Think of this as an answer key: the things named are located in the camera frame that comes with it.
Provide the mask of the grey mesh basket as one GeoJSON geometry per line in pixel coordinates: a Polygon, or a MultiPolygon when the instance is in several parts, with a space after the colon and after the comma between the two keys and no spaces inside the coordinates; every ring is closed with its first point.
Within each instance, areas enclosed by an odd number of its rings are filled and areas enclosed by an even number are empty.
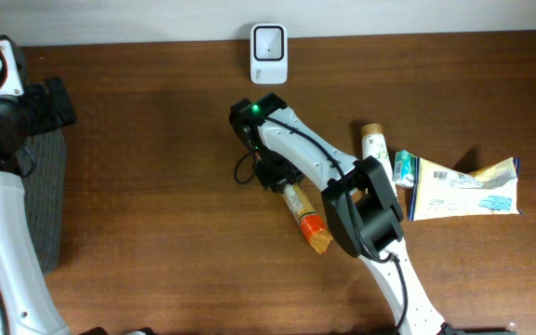
{"type": "Polygon", "coordinates": [[[47,275],[60,262],[60,235],[67,146],[61,130],[31,137],[17,153],[25,190],[30,237],[41,271],[47,275]]]}

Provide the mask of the orange pasta package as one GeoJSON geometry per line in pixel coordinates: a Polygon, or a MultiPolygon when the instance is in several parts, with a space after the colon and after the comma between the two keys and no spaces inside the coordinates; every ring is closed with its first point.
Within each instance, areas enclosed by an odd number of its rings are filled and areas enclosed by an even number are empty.
{"type": "Polygon", "coordinates": [[[333,237],[306,193],[298,184],[286,184],[283,198],[308,244],[318,254],[325,254],[333,237]]]}

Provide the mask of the green tissue pack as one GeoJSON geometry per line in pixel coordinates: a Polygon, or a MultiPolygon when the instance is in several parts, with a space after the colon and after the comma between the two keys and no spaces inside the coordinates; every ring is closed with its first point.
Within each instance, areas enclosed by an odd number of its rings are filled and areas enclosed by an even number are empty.
{"type": "Polygon", "coordinates": [[[395,154],[392,181],[398,186],[412,188],[416,180],[417,157],[406,150],[395,154]]]}

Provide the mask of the white tube brown cap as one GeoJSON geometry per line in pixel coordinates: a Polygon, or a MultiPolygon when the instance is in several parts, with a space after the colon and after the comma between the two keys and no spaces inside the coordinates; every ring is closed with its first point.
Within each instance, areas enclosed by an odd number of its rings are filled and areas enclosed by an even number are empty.
{"type": "Polygon", "coordinates": [[[393,169],[387,149],[383,128],[381,124],[366,124],[360,128],[362,137],[362,154],[364,158],[369,156],[375,157],[381,164],[386,173],[387,179],[392,186],[393,192],[396,193],[396,187],[393,182],[393,169]]]}

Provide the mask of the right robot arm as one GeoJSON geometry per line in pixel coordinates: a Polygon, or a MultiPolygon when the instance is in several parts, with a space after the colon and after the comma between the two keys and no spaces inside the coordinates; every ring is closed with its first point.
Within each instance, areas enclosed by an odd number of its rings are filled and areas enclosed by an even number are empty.
{"type": "Polygon", "coordinates": [[[253,176],[264,189],[282,193],[302,179],[315,185],[329,231],[373,275],[393,313],[395,333],[452,333],[410,262],[403,211],[376,158],[359,159],[338,150],[274,93],[237,102],[229,122],[253,156],[253,176]]]}

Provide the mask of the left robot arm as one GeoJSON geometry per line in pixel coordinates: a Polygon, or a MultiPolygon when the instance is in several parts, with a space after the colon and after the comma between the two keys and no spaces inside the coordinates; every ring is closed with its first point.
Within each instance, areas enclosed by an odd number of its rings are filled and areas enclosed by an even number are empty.
{"type": "Polygon", "coordinates": [[[77,120],[58,77],[30,85],[19,98],[0,96],[0,334],[67,334],[45,283],[25,210],[26,174],[17,152],[26,141],[77,120]]]}

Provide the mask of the white barcode scanner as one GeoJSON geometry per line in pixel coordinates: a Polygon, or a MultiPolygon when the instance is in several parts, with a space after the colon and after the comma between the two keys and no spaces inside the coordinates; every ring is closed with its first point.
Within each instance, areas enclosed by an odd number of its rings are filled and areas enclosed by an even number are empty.
{"type": "Polygon", "coordinates": [[[250,79],[257,85],[288,80],[288,31],[282,24],[258,23],[249,33],[250,79]]]}

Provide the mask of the yellow white wipes bag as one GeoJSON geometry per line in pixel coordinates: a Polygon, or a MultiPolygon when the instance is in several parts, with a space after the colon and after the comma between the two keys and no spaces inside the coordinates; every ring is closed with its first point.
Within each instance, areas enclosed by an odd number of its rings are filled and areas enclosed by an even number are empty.
{"type": "Polygon", "coordinates": [[[471,173],[418,158],[408,219],[517,214],[519,171],[517,157],[471,173]]]}

